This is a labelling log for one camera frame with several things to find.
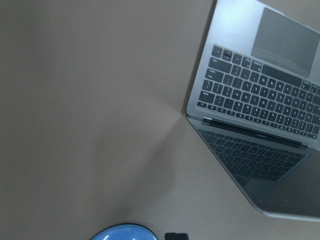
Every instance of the space bar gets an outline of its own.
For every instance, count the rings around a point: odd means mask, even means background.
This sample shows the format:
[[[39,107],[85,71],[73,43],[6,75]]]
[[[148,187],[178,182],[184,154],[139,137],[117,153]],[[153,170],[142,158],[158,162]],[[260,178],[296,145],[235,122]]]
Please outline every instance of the space bar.
[[[275,69],[268,65],[263,65],[262,74],[268,75],[269,77],[281,80],[285,83],[295,85],[297,87],[301,86],[302,79],[296,76],[292,76],[288,73]]]

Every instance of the blue plate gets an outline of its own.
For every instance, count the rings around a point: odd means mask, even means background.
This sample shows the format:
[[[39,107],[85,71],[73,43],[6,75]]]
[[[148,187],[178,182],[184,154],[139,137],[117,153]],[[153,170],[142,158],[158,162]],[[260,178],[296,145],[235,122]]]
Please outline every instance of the blue plate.
[[[149,229],[135,224],[112,226],[99,232],[91,240],[158,240]]]

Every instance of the black keyboard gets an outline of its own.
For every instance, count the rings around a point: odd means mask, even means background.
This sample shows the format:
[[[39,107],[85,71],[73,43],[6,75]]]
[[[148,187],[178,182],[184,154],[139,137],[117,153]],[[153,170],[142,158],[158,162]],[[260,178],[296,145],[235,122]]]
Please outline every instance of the black keyboard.
[[[234,175],[276,182],[305,155],[198,129],[220,161]]]
[[[311,139],[320,129],[318,85],[217,45],[197,105]]]

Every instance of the open laptop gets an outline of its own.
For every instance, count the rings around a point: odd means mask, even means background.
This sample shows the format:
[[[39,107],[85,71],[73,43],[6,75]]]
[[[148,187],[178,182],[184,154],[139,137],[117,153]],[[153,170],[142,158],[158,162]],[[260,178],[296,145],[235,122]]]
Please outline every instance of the open laptop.
[[[218,0],[187,119],[250,203],[320,221],[320,33],[255,0]]]

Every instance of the gray table surface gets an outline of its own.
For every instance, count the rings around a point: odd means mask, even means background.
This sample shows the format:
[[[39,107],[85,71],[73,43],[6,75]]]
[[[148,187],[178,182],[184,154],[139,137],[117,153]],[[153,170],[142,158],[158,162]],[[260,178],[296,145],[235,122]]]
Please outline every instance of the gray table surface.
[[[320,29],[318,0],[265,0]],[[1,1],[0,238],[119,223],[190,240],[314,240],[254,210],[185,119],[211,0]]]

